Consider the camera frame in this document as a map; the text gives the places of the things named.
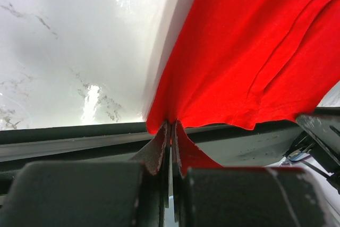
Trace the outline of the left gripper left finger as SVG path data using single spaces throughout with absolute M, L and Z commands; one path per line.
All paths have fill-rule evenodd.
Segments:
M 125 162 L 40 161 L 14 178 L 1 226 L 163 226 L 171 126 Z

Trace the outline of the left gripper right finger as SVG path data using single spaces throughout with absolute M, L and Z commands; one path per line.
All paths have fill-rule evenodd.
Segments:
M 329 226 L 318 182 L 294 167 L 224 167 L 172 126 L 174 217 L 179 226 Z

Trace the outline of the red t shirt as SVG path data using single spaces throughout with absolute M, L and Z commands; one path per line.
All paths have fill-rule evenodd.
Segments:
M 146 126 L 294 121 L 338 82 L 339 0 L 194 0 Z

